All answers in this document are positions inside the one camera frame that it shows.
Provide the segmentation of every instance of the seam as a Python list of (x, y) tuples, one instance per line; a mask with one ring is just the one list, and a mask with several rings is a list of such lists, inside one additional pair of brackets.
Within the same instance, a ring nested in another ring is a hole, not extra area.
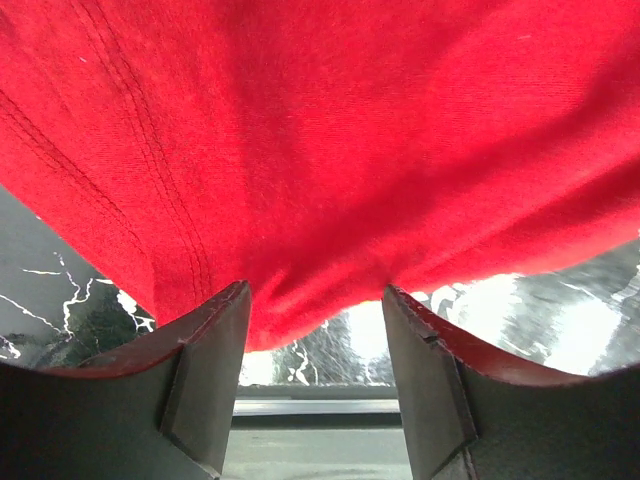
[[(198, 294), (200, 293), (200, 295), (202, 295), (203, 293), (203, 262), (201, 258), (201, 251), (204, 250), (204, 246), (202, 245), (201, 241), (198, 246), (193, 241), (192, 235), (195, 234), (198, 238), (199, 235), (197, 235), (197, 231), (195, 230), (193, 221), (191, 220), (191, 217), (188, 215), (188, 212), (184, 204), (182, 203), (182, 200), (173, 181), (171, 172), (166, 164), (166, 155), (158, 140), (156, 128), (151, 121), (151, 115), (147, 102), (144, 98), (142, 88), (138, 80), (133, 75), (130, 65), (123, 57), (120, 46), (115, 39), (113, 30), (106, 21), (104, 12), (100, 8), (100, 6), (95, 4), (95, 8), (98, 10), (98, 12), (94, 12), (94, 14), (96, 17), (101, 17), (99, 18), (99, 20), (104, 24), (105, 29), (107, 30), (105, 31), (105, 34), (109, 37), (107, 39), (105, 39), (103, 32), (96, 22), (96, 18), (94, 18), (94, 15), (92, 15), (88, 7), (81, 3), (79, 3), (79, 5), (84, 11), (84, 15), (81, 14), (81, 12), (79, 12), (76, 9), (75, 5), (73, 5), (72, 3), (73, 10), (82, 25), (85, 27), (85, 33), (87, 34), (90, 44), (93, 47), (98, 58), (100, 59), (101, 63), (103, 64), (103, 67), (105, 68), (105, 71), (111, 79), (111, 82), (113, 83), (117, 91), (123, 96), (124, 106), (126, 109), (125, 111), (127, 111), (129, 114), (127, 116), (127, 119), (129, 120), (130, 127), (132, 128), (134, 136), (138, 141), (138, 146), (147, 165), (147, 169), (150, 173), (156, 192), (158, 193), (159, 198), (165, 204), (164, 208), (169, 214), (170, 221), (173, 224), (174, 229), (177, 231), (180, 241), (188, 252), (189, 267), (191, 269), (192, 275), (191, 283), (193, 294), (195, 300), (199, 301), (200, 298)], [(83, 21), (83, 16), (86, 16), (91, 25), (87, 25), (85, 21)], [(97, 38), (93, 38), (90, 32), (95, 33), (95, 35), (97, 35)], [(112, 56), (116, 56), (116, 60), (119, 60), (121, 62), (122, 65), (120, 67), (115, 64)], [(152, 147), (149, 138), (150, 135), (154, 140), (156, 148)], [(164, 181), (163, 174), (164, 176), (168, 177), (167, 182)], [(182, 210), (182, 215), (180, 215), (179, 213), (178, 206), (176, 206), (176, 204), (172, 201), (172, 194), (179, 203), (180, 210)], [(186, 223), (185, 216), (188, 217), (189, 220), (191, 220), (191, 225)], [(197, 264), (198, 269), (197, 276), (196, 269), (194, 268), (194, 260)], [(198, 288), (198, 286), (196, 285), (196, 279), (200, 284), (200, 288)]]
[[(73, 186), (79, 192), (85, 194), (90, 203), (102, 207), (105, 212), (110, 214), (110, 216), (135, 239), (135, 242), (131, 242), (133, 246), (148, 259), (147, 254), (142, 249), (142, 242), (140, 241), (140, 238), (132, 229), (124, 215), (124, 212), (122, 212), (122, 210), (120, 210), (120, 208), (111, 199), (109, 199), (109, 197), (107, 197), (81, 170), (73, 164), (73, 162), (69, 160), (64, 153), (61, 152), (2, 90), (0, 90), (0, 107), (4, 111), (5, 116), (11, 120), (6, 122), (6, 124), (16, 134), (16, 136), (38, 158), (47, 163), (49, 167), (55, 169), (57, 165), (62, 170), (68, 172), (71, 179), (74, 181), (73, 183), (75, 183)], [(20, 132), (26, 134), (28, 139), (24, 138)], [(55, 165), (51, 165), (50, 162), (47, 162), (47, 159), (53, 161)]]
[[(205, 296), (205, 291), (204, 291), (204, 286), (206, 285), (207, 288), (207, 297), (208, 298), (208, 294), (209, 292), (209, 288), (211, 286), (211, 277), (210, 277), (210, 272), (209, 272), (209, 263), (206, 261), (206, 250), (204, 248), (204, 245), (202, 243), (202, 239), (200, 238), (200, 235), (198, 233), (198, 230), (196, 229), (195, 223), (193, 222), (193, 219), (191, 217), (191, 215), (189, 214), (189, 210), (186, 208), (182, 197), (180, 196), (180, 192), (178, 191), (176, 184), (175, 184), (175, 180), (173, 178), (173, 174), (171, 173), (171, 169), (169, 168), (169, 166), (167, 165), (167, 156), (164, 152), (164, 149), (162, 148), (162, 144), (160, 143), (160, 139), (158, 138), (158, 132), (157, 132), (157, 128), (155, 126), (155, 124), (153, 123), (153, 116), (151, 115), (151, 112), (149, 111), (149, 104), (146, 101), (146, 98), (144, 96), (144, 91), (142, 90), (142, 86), (140, 85), (140, 82), (138, 81), (137, 77), (135, 76), (135, 74), (133, 73), (133, 69), (131, 68), (131, 65), (129, 64), (129, 62), (127, 61), (127, 59), (124, 56), (124, 53), (122, 52), (122, 49), (120, 48), (120, 45), (118, 44), (117, 40), (116, 40), (116, 35), (113, 32), (113, 29), (111, 28), (111, 24), (109, 23), (109, 21), (107, 20), (106, 15), (104, 14), (104, 11), (102, 10), (102, 7), (100, 6), (100, 3), (98, 1), (95, 2), (95, 6), (98, 9), (98, 11), (100, 12), (102, 19), (104, 20), (104, 24), (106, 26), (106, 28), (108, 29), (109, 33), (111, 34), (111, 38), (113, 40), (113, 44), (116, 48), (116, 53), (118, 54), (118, 56), (120, 57), (120, 60), (122, 61), (124, 67), (126, 68), (127, 72), (129, 73), (129, 78), (131, 78), (131, 80), (134, 82), (135, 87), (137, 88), (139, 94), (140, 94), (140, 103), (142, 105), (142, 108), (144, 109), (144, 112), (146, 113), (146, 120), (150, 126), (151, 129), (151, 137), (153, 142), (156, 144), (157, 150), (156, 152), (159, 153), (159, 160), (162, 164), (162, 166), (164, 167), (164, 169), (166, 170), (166, 174), (168, 176), (168, 184), (171, 187), (171, 190), (173, 191), (173, 195), (175, 196), (175, 199), (178, 202), (179, 207), (182, 209), (182, 213), (183, 216), (182, 217), (178, 217), (180, 219), (181, 222), (184, 222), (185, 216), (187, 219), (187, 228), (186, 228), (186, 233), (187, 236), (189, 238), (189, 242), (191, 243), (191, 246), (193, 248), (193, 254), (195, 255), (195, 259), (196, 262), (198, 264), (198, 273), (200, 275), (200, 294), (204, 297)], [(140, 122), (142, 123), (142, 118), (139, 115), (138, 112), (138, 118), (140, 120)], [(146, 135), (145, 135), (145, 140), (147, 145), (149, 145), (150, 150), (153, 152), (153, 149), (151, 149), (151, 145), (150, 142), (148, 141), (148, 139), (146, 139)], [(156, 168), (158, 163), (157, 163), (157, 158), (155, 158), (155, 156), (152, 156), (154, 164), (156, 165)], [(162, 178), (160, 178), (160, 182), (163, 184), (163, 186), (165, 187), (165, 189), (167, 189), (167, 184), (164, 182), (164, 180)], [(169, 204), (171, 205), (171, 207), (174, 209), (174, 211), (176, 211), (177, 213), (177, 209), (175, 204), (173, 203), (171, 197), (168, 196), (167, 200), (169, 201)], [(194, 242), (193, 238), (191, 238), (191, 234), (193, 234), (196, 238), (196, 241)]]

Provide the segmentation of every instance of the floor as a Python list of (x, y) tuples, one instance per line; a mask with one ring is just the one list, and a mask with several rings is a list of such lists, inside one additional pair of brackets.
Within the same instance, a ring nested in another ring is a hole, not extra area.
[[(0, 359), (71, 366), (154, 329), (134, 299), (1, 187), (0, 218)], [(640, 240), (562, 272), (505, 273), (415, 296), (482, 339), (567, 372), (640, 362)], [(392, 386), (379, 302), (246, 355), (241, 384)]]

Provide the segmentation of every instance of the marble floor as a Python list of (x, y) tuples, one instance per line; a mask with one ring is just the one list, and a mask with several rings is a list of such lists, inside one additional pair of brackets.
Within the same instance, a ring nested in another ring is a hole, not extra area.
[[(155, 328), (1, 187), (0, 219), (0, 359), (71, 366)], [(561, 272), (505, 273), (414, 295), (480, 338), (567, 372), (640, 362), (640, 240)], [(391, 387), (379, 302), (353, 306), (282, 349), (246, 355), (241, 385)]]

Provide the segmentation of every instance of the stitching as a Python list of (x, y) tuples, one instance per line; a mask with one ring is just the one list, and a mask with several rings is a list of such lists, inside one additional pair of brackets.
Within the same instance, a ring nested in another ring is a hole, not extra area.
[[(110, 62), (109, 59), (109, 53), (108, 53), (108, 47), (107, 44), (104, 40), (104, 38), (102, 37), (98, 26), (96, 25), (93, 17), (90, 15), (89, 11), (87, 10), (87, 8), (84, 5), (80, 5), (82, 7), (82, 9), (85, 11), (87, 17), (89, 18), (89, 21), (92, 23), (93, 25), (93, 30), (95, 31), (95, 33), (98, 35), (98, 37), (100, 38), (100, 42), (102, 43), (102, 47), (104, 48), (105, 52), (104, 54), (102, 54), (99, 49), (97, 48), (97, 45), (95, 44), (95, 42), (93, 41), (93, 39), (91, 38), (91, 35), (89, 34), (89, 27), (85, 24), (85, 22), (82, 19), (82, 16), (80, 15), (80, 12), (77, 11), (75, 5), (73, 3), (71, 3), (71, 6), (76, 14), (76, 16), (78, 17), (78, 20), (80, 20), (80, 23), (85, 27), (85, 33), (87, 34), (87, 38), (89, 40), (89, 43), (91, 44), (94, 52), (96, 53), (96, 55), (98, 56), (98, 58), (100, 59), (100, 62), (102, 63), (102, 66), (105, 68), (105, 71), (107, 72), (109, 78), (111, 79), (113, 85), (116, 87), (116, 89), (118, 90), (118, 92), (126, 99), (127, 95), (128, 97), (130, 97), (132, 103), (133, 103), (133, 110), (131, 110), (130, 108), (127, 108), (127, 113), (129, 113), (129, 115), (127, 116), (127, 119), (129, 120), (129, 124), (133, 130), (134, 136), (136, 137), (136, 140), (138, 140), (138, 129), (136, 129), (136, 126), (134, 124), (134, 121), (132, 119), (132, 117), (135, 117), (138, 120), (138, 124), (140, 129), (142, 130), (142, 136), (144, 137), (144, 126), (142, 125), (142, 121), (138, 112), (138, 106), (137, 103), (135, 101), (135, 97), (133, 95), (133, 92), (130, 90), (130, 88), (128, 87), (126, 81), (124, 80), (124, 78), (122, 77), (122, 75), (120, 75), (120, 72), (118, 71), (117, 67), (113, 64), (113, 62)], [(146, 138), (144, 139), (144, 144), (147, 146), (147, 148), (149, 148), (149, 150), (151, 149), (151, 146), (148, 144), (148, 142), (146, 141)], [(147, 165), (147, 169), (149, 170), (149, 173), (151, 174), (151, 178), (153, 181), (153, 186), (156, 189), (156, 192), (158, 193), (158, 196), (164, 200), (165, 197), (162, 195), (162, 192), (160, 191), (160, 188), (158, 186), (158, 182), (153, 178), (153, 171), (150, 167), (149, 164), (149, 157), (148, 157), (148, 153), (146, 151), (146, 149), (142, 146), (142, 144), (140, 144), (140, 142), (138, 141), (138, 145), (140, 147), (140, 151), (143, 155), (143, 158), (145, 160), (145, 163)], [(153, 156), (152, 156), (152, 161), (154, 163), (154, 166), (156, 167), (156, 173), (158, 175), (160, 175), (160, 172), (158, 171), (158, 166), (155, 163)], [(165, 187), (165, 195), (168, 195), (168, 192), (166, 191), (166, 186), (164, 184), (162, 184), (163, 187)], [(194, 267), (193, 267), (193, 259), (192, 259), (192, 255), (191, 255), (191, 251), (192, 249), (189, 248), (189, 246), (187, 245), (184, 236), (182, 235), (182, 230), (181, 228), (176, 224), (176, 218), (169, 214), (169, 218), (171, 220), (171, 223), (173, 224), (174, 229), (176, 229), (178, 231), (178, 235), (179, 238), (183, 244), (183, 246), (187, 249), (187, 251), (189, 252), (189, 268), (191, 270), (191, 287), (192, 287), (192, 292), (193, 292), (193, 296), (196, 299), (196, 301), (198, 300), (198, 292), (197, 292), (197, 288), (196, 288), (196, 284), (195, 284), (195, 271), (194, 271)]]
[[(133, 246), (136, 247), (138, 251), (145, 257), (147, 257), (146, 252), (141, 247), (142, 242), (140, 241), (140, 238), (135, 233), (135, 231), (133, 231), (122, 210), (120, 210), (120, 208), (115, 203), (113, 203), (113, 201), (109, 199), (109, 197), (107, 197), (81, 170), (79, 170), (69, 160), (69, 158), (64, 153), (59, 150), (53, 144), (53, 142), (51, 142), (51, 140), (49, 140), (42, 133), (42, 131), (40, 131), (40, 129), (38, 129), (38, 127), (36, 127), (33, 122), (31, 122), (31, 120), (29, 120), (26, 115), (24, 115), (20, 108), (2, 90), (0, 90), (0, 107), (2, 107), (5, 115), (10, 120), (12, 120), (12, 122), (7, 122), (7, 125), (18, 136), (18, 138), (27, 147), (29, 147), (29, 149), (38, 158), (45, 161), (45, 163), (47, 163), (50, 168), (55, 169), (55, 165), (57, 165), (64, 171), (68, 172), (71, 178), (74, 180), (76, 184), (75, 187), (78, 189), (78, 191), (86, 194), (88, 196), (87, 198), (89, 202), (93, 200), (93, 202), (102, 207), (105, 212), (109, 213), (111, 217), (113, 217), (114, 220), (116, 220), (116, 222), (118, 222), (136, 240), (135, 242), (133, 242)], [(20, 131), (25, 133), (29, 137), (29, 139), (31, 139), (33, 144), (29, 142), (28, 139), (20, 135)], [(47, 162), (47, 159), (53, 161), (55, 165), (51, 165), (49, 162)]]
[[(138, 118), (138, 121), (140, 122), (140, 126), (142, 128), (142, 134), (143, 134), (143, 137), (145, 139), (145, 144), (148, 146), (148, 148), (149, 148), (149, 150), (150, 150), (150, 152), (152, 154), (151, 155), (151, 159), (152, 159), (152, 161), (154, 163), (154, 166), (156, 167), (156, 170), (158, 172), (159, 181), (160, 181), (160, 183), (162, 184), (162, 186), (165, 189), (166, 200), (169, 203), (169, 205), (171, 206), (171, 208), (173, 209), (173, 211), (176, 213), (176, 216), (177, 216), (178, 220), (180, 220), (180, 223), (182, 224), (182, 226), (186, 227), (184, 230), (187, 233), (187, 238), (188, 238), (189, 243), (191, 244), (191, 247), (192, 247), (191, 254), (195, 255), (195, 260), (197, 262), (198, 271), (199, 271), (198, 280), (200, 282), (200, 293), (203, 294), (204, 293), (204, 291), (203, 291), (204, 289), (202, 287), (202, 285), (203, 285), (203, 281), (202, 281), (203, 264), (205, 265), (204, 272), (205, 272), (205, 275), (206, 275), (206, 277), (208, 279), (207, 286), (210, 286), (210, 284), (211, 284), (209, 270), (208, 270), (208, 262), (206, 262), (206, 261), (203, 262), (202, 261), (202, 256), (206, 255), (206, 252), (205, 252), (205, 249), (204, 249), (204, 245), (202, 244), (202, 240), (201, 240), (201, 238), (200, 238), (200, 236), (199, 236), (199, 234), (198, 234), (198, 232), (197, 232), (197, 230), (195, 228), (195, 224), (193, 222), (193, 219), (189, 215), (189, 211), (186, 209), (186, 207), (185, 207), (185, 205), (184, 205), (184, 203), (183, 203), (183, 201), (182, 201), (182, 199), (180, 197), (180, 194), (179, 194), (179, 192), (178, 192), (178, 190), (177, 190), (177, 188), (175, 186), (175, 182), (174, 182), (171, 170), (167, 166), (166, 155), (165, 155), (165, 152), (164, 152), (164, 150), (162, 148), (162, 145), (161, 145), (161, 143), (160, 143), (160, 141), (158, 139), (157, 129), (156, 129), (155, 125), (153, 124), (151, 112), (149, 111), (149, 106), (148, 106), (148, 104), (146, 102), (146, 99), (144, 98), (144, 92), (142, 90), (142, 87), (140, 86), (140, 83), (139, 83), (138, 79), (134, 75), (130, 64), (124, 58), (122, 50), (121, 50), (121, 48), (120, 48), (120, 46), (119, 46), (119, 44), (118, 44), (118, 42), (116, 40), (116, 36), (115, 36), (115, 34), (113, 32), (113, 29), (111, 28), (109, 22), (106, 19), (104, 11), (100, 7), (99, 3), (97, 3), (97, 2), (95, 3), (95, 7), (98, 9), (100, 15), (102, 16), (102, 21), (104, 22), (105, 27), (108, 29), (109, 33), (111, 34), (111, 40), (113, 42), (113, 46), (114, 46), (114, 48), (116, 50), (116, 53), (118, 54), (119, 59), (122, 61), (122, 64), (123, 64), (124, 68), (128, 71), (128, 74), (129, 74), (128, 77), (130, 78), (131, 81), (133, 81), (134, 87), (137, 90), (138, 97), (139, 97), (138, 98), (138, 102), (136, 102), (136, 96), (133, 94), (134, 92), (129, 87), (129, 85), (127, 85), (126, 82), (124, 81), (123, 77), (126, 76), (126, 75), (123, 76), (122, 72), (118, 69), (118, 67), (113, 62), (111, 62), (112, 66), (114, 67), (114, 69), (120, 75), (120, 78), (122, 79), (123, 83), (125, 84), (128, 92), (131, 95), (131, 98), (132, 98), (132, 100), (134, 102), (134, 107), (135, 107), (135, 110), (136, 110), (137, 118)], [(97, 25), (95, 25), (95, 23), (94, 23), (94, 26), (96, 26), (96, 33), (98, 33), (98, 35), (100, 36), (100, 39), (102, 40), (103, 45), (104, 45), (104, 47), (106, 49), (107, 45), (106, 45), (106, 42), (104, 41), (104, 38), (102, 37), (101, 33), (98, 31)], [(140, 115), (139, 106), (141, 106), (144, 109), (144, 113), (146, 113), (146, 117), (145, 118), (143, 118), (143, 116)], [(154, 143), (156, 145), (155, 151), (154, 151), (153, 148), (151, 148), (151, 144), (150, 144), (149, 139), (147, 137), (147, 133), (144, 130), (144, 123), (145, 122), (143, 120), (146, 120), (146, 123), (148, 123), (148, 125), (149, 125), (148, 128), (150, 128), (150, 130), (151, 130), (150, 134), (151, 134), (152, 140), (154, 141)], [(168, 176), (168, 182), (166, 182), (166, 183), (165, 183), (164, 179), (162, 178), (162, 172), (161, 172), (160, 166), (158, 165), (158, 160), (160, 160), (160, 163), (162, 164), (162, 167), (164, 167), (163, 168), (164, 173)], [(173, 203), (172, 198), (169, 195), (169, 190), (171, 190), (171, 193), (173, 194), (173, 196), (177, 200), (177, 203), (179, 204), (179, 207), (182, 209), (183, 216), (180, 216), (178, 214), (178, 208), (176, 208), (176, 205)], [(185, 223), (184, 223), (185, 215), (186, 215), (187, 219), (189, 220), (189, 222), (188, 222), (189, 224), (187, 224), (187, 225), (185, 225)], [(197, 240), (198, 240), (198, 244), (197, 245), (196, 245), (196, 243), (194, 243), (193, 238), (191, 237), (192, 234), (194, 234), (196, 236)]]
[[(194, 296), (196, 298), (196, 300), (198, 300), (198, 294), (196, 291), (196, 278), (198, 278), (198, 281), (200, 283), (200, 293), (203, 293), (203, 288), (202, 288), (202, 275), (203, 275), (203, 262), (201, 259), (201, 251), (204, 251), (204, 246), (202, 245), (202, 241), (195, 229), (195, 225), (193, 223), (193, 220), (191, 219), (187, 209), (185, 208), (184, 204), (182, 203), (182, 200), (179, 196), (179, 193), (175, 187), (175, 183), (173, 181), (173, 177), (171, 175), (171, 171), (169, 170), (169, 168), (166, 165), (166, 155), (162, 149), (162, 146), (159, 142), (159, 139), (157, 137), (157, 132), (156, 132), (156, 128), (155, 125), (153, 125), (152, 121), (151, 121), (151, 114), (149, 112), (149, 107), (147, 105), (147, 102), (144, 98), (144, 93), (142, 91), (142, 88), (138, 82), (138, 80), (135, 78), (135, 76), (133, 75), (131, 66), (128, 64), (128, 62), (125, 60), (125, 58), (122, 55), (122, 51), (120, 49), (120, 46), (118, 45), (116, 39), (115, 39), (115, 35), (113, 33), (113, 30), (111, 29), (110, 25), (108, 24), (104, 12), (102, 11), (102, 9), (100, 8), (99, 5), (95, 5), (96, 9), (99, 12), (98, 16), (101, 16), (102, 18), (100, 18), (100, 20), (105, 24), (106, 29), (108, 30), (108, 33), (110, 33), (110, 41), (105, 40), (102, 32), (100, 31), (100, 28), (98, 27), (97, 23), (96, 23), (96, 19), (94, 18), (94, 16), (89, 12), (88, 8), (85, 5), (80, 5), (82, 7), (82, 9), (85, 11), (89, 21), (91, 22), (93, 28), (92, 30), (97, 34), (97, 36), (100, 39), (100, 43), (102, 44), (102, 47), (104, 49), (104, 53), (101, 53), (100, 51), (98, 51), (97, 46), (95, 45), (95, 43), (93, 41), (91, 41), (92, 47), (94, 48), (94, 51), (96, 52), (96, 54), (98, 55), (98, 57), (100, 58), (100, 61), (102, 62), (103, 66), (105, 67), (105, 70), (107, 71), (107, 73), (109, 74), (114, 86), (118, 89), (118, 91), (123, 94), (123, 96), (125, 98), (128, 97), (128, 100), (131, 101), (131, 103), (133, 104), (133, 108), (131, 108), (131, 106), (128, 106), (128, 110), (129, 113), (131, 114), (128, 119), (130, 121), (131, 127), (134, 131), (134, 134), (136, 136), (141, 136), (141, 139), (143, 140), (143, 143), (139, 143), (139, 146), (141, 148), (143, 157), (145, 159), (145, 162), (147, 163), (147, 168), (149, 169), (150, 173), (152, 173), (153, 175), (153, 170), (151, 169), (150, 163), (153, 164), (153, 167), (155, 169), (155, 173), (156, 173), (156, 178), (154, 178), (154, 186), (156, 188), (156, 191), (158, 193), (158, 195), (160, 196), (160, 198), (162, 200), (164, 200), (166, 203), (168, 203), (168, 207), (165, 208), (171, 208), (175, 214), (174, 215), (169, 215), (169, 217), (171, 218), (171, 222), (173, 223), (174, 228), (178, 231), (178, 234), (180, 236), (180, 239), (184, 245), (185, 248), (187, 248), (187, 251), (189, 251), (189, 266), (191, 269), (191, 274), (192, 274), (192, 287), (194, 290)], [(87, 36), (89, 37), (90, 40), (93, 40), (91, 38), (91, 35), (89, 34), (88, 31), (88, 26), (82, 21), (82, 17), (79, 14), (79, 12), (76, 10), (75, 6), (74, 6), (74, 12), (76, 13), (76, 15), (78, 16), (78, 18), (80, 19), (81, 23), (85, 26), (85, 29), (87, 29)], [(111, 46), (111, 50), (115, 50), (117, 53), (117, 56), (119, 57), (118, 60), (120, 60), (122, 62), (122, 65), (124, 67), (118, 67), (112, 60), (111, 58), (111, 54), (109, 52), (110, 47)], [(123, 70), (125, 70), (124, 73), (127, 73), (126, 71), (128, 71), (128, 75), (123, 75)], [(128, 77), (128, 79), (133, 82), (133, 88), (130, 84), (127, 83), (127, 80), (125, 79), (125, 77)], [(138, 127), (136, 128), (136, 126), (134, 125), (133, 122), (133, 118), (135, 118), (137, 120), (138, 123)], [(149, 141), (149, 134), (147, 132), (147, 130), (150, 130), (150, 134), (152, 136), (152, 140), (155, 143), (156, 148), (152, 148), (151, 146), (151, 142)], [(161, 168), (160, 165), (158, 164), (158, 160), (160, 160), (160, 162), (162, 163), (162, 167)], [(163, 179), (163, 173), (165, 176), (168, 176), (168, 182), (165, 183), (164, 179)], [(162, 194), (162, 192), (159, 189), (158, 183), (160, 183), (164, 189), (164, 195)], [(182, 213), (183, 215), (181, 216), (178, 212), (178, 208), (176, 207), (176, 205), (174, 204), (174, 202), (172, 201), (171, 198), (171, 194), (173, 194), (173, 196), (178, 200), (179, 202), (179, 206), (181, 207)], [(185, 214), (186, 217), (189, 219), (190, 224), (185, 224)], [(196, 237), (199, 240), (199, 245), (196, 246), (196, 244), (194, 243), (191, 235), (194, 234), (196, 235)], [(197, 263), (197, 267), (198, 267), (198, 271), (199, 271), (199, 276), (196, 277), (195, 275), (195, 270), (194, 270), (194, 265), (193, 265), (193, 257), (195, 256), (195, 261)], [(205, 262), (205, 265), (207, 265), (207, 270), (206, 270), (206, 276), (207, 278), (209, 277), (209, 271), (208, 271), (208, 264), (207, 262)]]

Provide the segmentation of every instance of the red shirt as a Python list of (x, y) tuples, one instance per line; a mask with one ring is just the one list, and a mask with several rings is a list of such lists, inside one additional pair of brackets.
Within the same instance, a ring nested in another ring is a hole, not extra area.
[(248, 279), (271, 348), (640, 225), (635, 0), (1, 8), (0, 181), (160, 324)]

